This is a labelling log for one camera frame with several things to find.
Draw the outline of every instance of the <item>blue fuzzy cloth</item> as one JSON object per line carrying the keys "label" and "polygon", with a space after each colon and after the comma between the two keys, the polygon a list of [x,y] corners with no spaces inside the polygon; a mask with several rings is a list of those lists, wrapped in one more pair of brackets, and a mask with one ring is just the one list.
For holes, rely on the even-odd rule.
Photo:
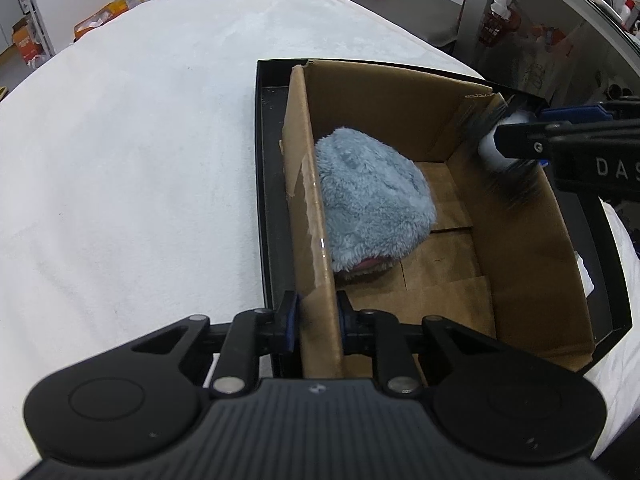
{"label": "blue fuzzy cloth", "polygon": [[396,150],[351,128],[316,143],[334,272],[367,258],[395,261],[431,231],[436,209],[418,167]]}

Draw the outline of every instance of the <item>white bottle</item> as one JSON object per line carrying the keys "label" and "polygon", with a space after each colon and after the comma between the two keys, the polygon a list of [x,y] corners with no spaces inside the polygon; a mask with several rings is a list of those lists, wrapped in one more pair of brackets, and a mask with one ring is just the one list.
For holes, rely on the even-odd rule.
{"label": "white bottle", "polygon": [[622,23],[626,23],[626,20],[631,16],[631,10],[636,6],[636,3],[633,0],[626,0],[625,4],[620,9],[620,18],[622,18]]}
{"label": "white bottle", "polygon": [[505,20],[511,17],[511,11],[507,8],[507,2],[505,0],[494,0],[491,4],[491,10]]}

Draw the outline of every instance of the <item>white bedsheet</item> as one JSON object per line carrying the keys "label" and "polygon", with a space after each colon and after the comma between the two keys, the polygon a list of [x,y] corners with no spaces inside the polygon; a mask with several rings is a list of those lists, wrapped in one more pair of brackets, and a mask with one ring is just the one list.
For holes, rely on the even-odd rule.
{"label": "white bedsheet", "polygon": [[640,415],[640,261],[616,212],[609,204],[602,206],[625,273],[633,328],[585,374],[607,403],[607,422],[593,451],[594,458]]}
{"label": "white bedsheet", "polygon": [[348,0],[153,0],[0,104],[0,478],[44,375],[189,314],[262,305],[257,59],[477,75]]}

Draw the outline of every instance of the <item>orange packaging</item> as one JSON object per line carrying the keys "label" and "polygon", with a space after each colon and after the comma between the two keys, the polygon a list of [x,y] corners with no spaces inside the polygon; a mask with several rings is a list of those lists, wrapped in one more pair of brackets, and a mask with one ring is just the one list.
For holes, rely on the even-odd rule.
{"label": "orange packaging", "polygon": [[17,29],[12,34],[12,40],[14,40],[15,46],[18,47],[18,51],[20,51],[25,63],[30,62],[38,54],[42,54],[42,46],[33,41],[27,25]]}
{"label": "orange packaging", "polygon": [[74,36],[76,40],[82,38],[90,30],[98,28],[107,22],[110,22],[116,16],[121,15],[123,12],[127,12],[133,7],[137,7],[145,0],[113,0],[110,4],[105,5],[93,16],[88,17],[83,22],[78,23],[74,27]]}

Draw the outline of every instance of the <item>white shelf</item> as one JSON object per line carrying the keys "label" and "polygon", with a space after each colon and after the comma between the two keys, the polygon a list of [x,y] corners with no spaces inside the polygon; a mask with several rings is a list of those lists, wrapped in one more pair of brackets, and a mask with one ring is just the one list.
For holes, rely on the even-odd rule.
{"label": "white shelf", "polygon": [[[636,75],[640,76],[640,48],[624,30],[591,0],[562,1],[580,14],[622,56]],[[490,0],[466,0],[454,56],[467,64],[474,62],[481,20],[489,2]]]}

